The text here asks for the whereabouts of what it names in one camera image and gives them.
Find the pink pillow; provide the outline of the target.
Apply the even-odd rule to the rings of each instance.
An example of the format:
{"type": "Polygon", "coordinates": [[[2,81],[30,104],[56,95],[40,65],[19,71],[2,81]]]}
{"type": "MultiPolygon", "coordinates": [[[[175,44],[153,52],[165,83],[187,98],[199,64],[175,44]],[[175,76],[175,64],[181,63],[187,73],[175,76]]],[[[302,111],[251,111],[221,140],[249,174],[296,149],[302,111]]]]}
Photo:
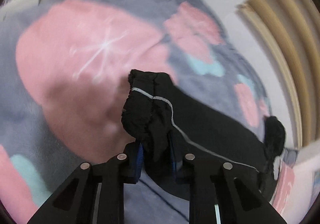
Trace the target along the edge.
{"type": "Polygon", "coordinates": [[[287,204],[293,193],[296,183],[297,171],[295,167],[290,167],[283,160],[280,161],[277,185],[270,201],[273,208],[281,215],[284,215],[287,204]]]}

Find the beige wooden headboard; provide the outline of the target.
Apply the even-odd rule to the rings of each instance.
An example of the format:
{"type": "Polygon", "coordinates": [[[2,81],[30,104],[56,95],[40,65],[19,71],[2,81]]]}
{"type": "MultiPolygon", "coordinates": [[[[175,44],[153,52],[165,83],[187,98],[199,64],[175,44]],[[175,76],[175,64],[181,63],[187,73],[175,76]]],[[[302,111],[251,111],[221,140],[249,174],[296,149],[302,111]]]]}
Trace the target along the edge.
{"type": "Polygon", "coordinates": [[[315,1],[245,0],[238,6],[284,80],[297,148],[319,138],[319,9],[315,1]]]}

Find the black hooded jacket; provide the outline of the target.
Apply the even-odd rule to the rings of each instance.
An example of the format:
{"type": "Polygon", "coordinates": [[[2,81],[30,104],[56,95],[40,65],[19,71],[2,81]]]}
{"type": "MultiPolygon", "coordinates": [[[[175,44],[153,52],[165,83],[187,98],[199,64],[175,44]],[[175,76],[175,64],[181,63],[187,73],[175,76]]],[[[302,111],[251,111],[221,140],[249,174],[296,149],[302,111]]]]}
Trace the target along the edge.
{"type": "Polygon", "coordinates": [[[284,150],[285,128],[275,117],[264,118],[265,136],[257,136],[238,121],[178,89],[166,73],[132,70],[129,96],[121,114],[124,130],[143,144],[144,169],[166,192],[189,199],[186,185],[172,176],[171,138],[179,164],[185,154],[213,157],[240,168],[267,200],[277,181],[274,162],[284,150]]]}

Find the grey pink floral bedspread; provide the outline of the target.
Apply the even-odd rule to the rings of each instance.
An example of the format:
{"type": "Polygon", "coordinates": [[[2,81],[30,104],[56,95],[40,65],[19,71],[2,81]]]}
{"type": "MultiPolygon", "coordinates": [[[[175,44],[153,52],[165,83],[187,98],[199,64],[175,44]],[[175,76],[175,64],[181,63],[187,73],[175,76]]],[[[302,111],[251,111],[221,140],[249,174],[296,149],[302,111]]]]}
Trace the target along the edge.
{"type": "Polygon", "coordinates": [[[217,158],[185,154],[188,200],[149,177],[144,153],[135,183],[132,70],[168,74],[264,140],[264,86],[202,0],[47,1],[1,23],[1,223],[284,223],[217,158]]]}

